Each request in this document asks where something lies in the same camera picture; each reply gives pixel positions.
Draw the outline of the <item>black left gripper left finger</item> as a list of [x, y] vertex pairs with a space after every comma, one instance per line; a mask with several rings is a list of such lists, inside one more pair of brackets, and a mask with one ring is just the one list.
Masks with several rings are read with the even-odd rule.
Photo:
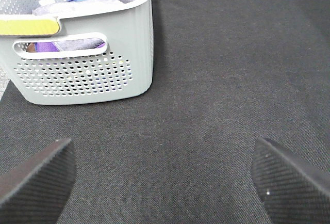
[[74, 143], [58, 139], [1, 176], [1, 223], [56, 223], [75, 178]]

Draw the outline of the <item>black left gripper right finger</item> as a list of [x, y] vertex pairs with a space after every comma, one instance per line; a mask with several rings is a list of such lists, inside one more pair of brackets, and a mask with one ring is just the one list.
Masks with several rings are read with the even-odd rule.
[[329, 223], [329, 173], [276, 141], [259, 138], [251, 174], [273, 223]]

